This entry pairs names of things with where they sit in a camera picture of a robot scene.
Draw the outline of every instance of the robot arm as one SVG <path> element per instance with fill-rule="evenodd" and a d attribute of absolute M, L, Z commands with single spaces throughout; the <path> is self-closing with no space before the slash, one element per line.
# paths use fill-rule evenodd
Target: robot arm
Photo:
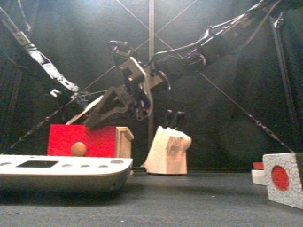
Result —
<path fill-rule="evenodd" d="M 301 6 L 303 3 L 300 0 L 262 0 L 236 19 L 209 27 L 205 36 L 195 43 L 173 51 L 157 53 L 147 65 L 138 61 L 137 51 L 126 42 L 111 41 L 113 56 L 122 71 L 125 85 L 119 87 L 119 92 L 115 90 L 113 93 L 111 89 L 110 95 L 105 95 L 110 100 L 103 99 L 95 108 L 86 122 L 89 128 L 95 129 L 107 123 L 113 124 L 113 119 L 125 117 L 129 112 L 137 114 L 139 121 L 143 120 L 153 111 L 154 87 L 165 83 L 165 88 L 170 89 L 167 74 L 183 76 L 209 67 L 225 55 L 240 51 L 249 44 L 270 15 Z M 183 58 L 169 55 L 186 51 Z M 123 108 L 118 109 L 114 105 L 110 109 L 110 104 L 114 104 L 115 100 L 119 100 L 118 104 Z"/>
<path fill-rule="evenodd" d="M 226 23 L 209 27 L 205 36 L 195 43 L 155 54 L 149 65 L 154 63 L 166 74 L 183 75 L 209 67 L 225 55 L 238 52 L 257 35 L 270 15 L 303 6 L 300 0 L 262 0 L 245 14 Z M 183 58 L 161 56 L 186 52 Z"/>

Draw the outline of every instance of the black backdrop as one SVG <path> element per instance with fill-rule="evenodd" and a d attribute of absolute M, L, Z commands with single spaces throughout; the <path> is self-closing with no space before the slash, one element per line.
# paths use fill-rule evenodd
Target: black backdrop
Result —
<path fill-rule="evenodd" d="M 25 27 L 18 1 L 0 1 L 15 23 Z M 258 1 L 182 0 L 155 1 L 155 52 L 197 41 L 210 25 L 229 21 Z M 83 90 L 98 92 L 122 84 L 113 68 L 109 41 L 121 40 L 139 48 L 149 61 L 150 1 L 51 0 L 22 1 L 26 20 L 33 26 L 33 43 L 51 59 L 59 72 Z M 288 113 L 288 101 L 272 21 L 253 42 L 236 55 L 222 58 L 205 70 L 230 98 L 301 152 L 302 138 L 302 9 L 286 13 L 284 40 L 298 131 Z M 58 101 L 47 94 L 47 75 L 22 52 L 2 27 L 2 151 L 58 110 Z M 167 109 L 186 111 L 185 133 L 194 143 L 187 151 L 190 168 L 248 168 L 265 153 L 289 150 L 257 126 L 248 114 L 201 74 L 174 78 L 173 89 L 154 94 L 154 131 L 165 123 Z M 58 114 L 7 153 L 46 154 L 49 126 L 67 122 L 70 113 Z M 149 153 L 149 122 L 130 118 L 134 165 L 141 166 Z"/>

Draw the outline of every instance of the red circle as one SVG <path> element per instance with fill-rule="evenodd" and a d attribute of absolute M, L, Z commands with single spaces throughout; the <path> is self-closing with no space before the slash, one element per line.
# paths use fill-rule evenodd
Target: red circle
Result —
<path fill-rule="evenodd" d="M 273 167 L 272 178 L 277 188 L 281 191 L 286 191 L 289 189 L 289 175 L 284 167 Z"/>

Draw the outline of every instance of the black floor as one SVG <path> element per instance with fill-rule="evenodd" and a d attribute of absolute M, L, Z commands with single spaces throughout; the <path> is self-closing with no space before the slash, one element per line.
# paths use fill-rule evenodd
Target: black floor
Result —
<path fill-rule="evenodd" d="M 135 172 L 109 194 L 2 193 L 0 226 L 303 226 L 250 173 Z"/>

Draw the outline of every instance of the metal pole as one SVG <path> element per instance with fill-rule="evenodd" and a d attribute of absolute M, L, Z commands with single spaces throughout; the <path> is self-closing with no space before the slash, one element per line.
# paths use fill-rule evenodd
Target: metal pole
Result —
<path fill-rule="evenodd" d="M 150 0 L 150 59 L 153 59 L 155 53 L 155 2 Z M 149 149 L 153 146 L 154 140 L 154 110 L 151 111 L 151 115 L 149 118 Z"/>
<path fill-rule="evenodd" d="M 282 42 L 282 30 L 284 27 L 284 21 L 285 20 L 285 12 L 280 14 L 280 17 L 277 21 L 274 21 L 274 18 L 272 18 L 272 24 L 273 24 L 273 31 L 274 31 L 274 38 L 276 38 L 276 45 L 277 45 L 277 55 L 278 55 L 278 62 L 280 62 L 280 68 L 281 68 L 281 74 L 282 74 L 282 82 L 285 86 L 285 95 L 288 100 L 288 111 L 289 111 L 289 117 L 293 127 L 293 137 L 294 141 L 297 143 L 298 152 L 302 150 L 303 144 L 300 139 L 298 134 L 298 114 L 297 114 L 297 108 L 296 108 L 296 102 L 293 97 L 293 91 L 292 91 L 292 85 L 289 80 L 289 70 L 288 70 L 288 61 L 286 61 L 286 53 L 284 50 L 284 42 Z"/>

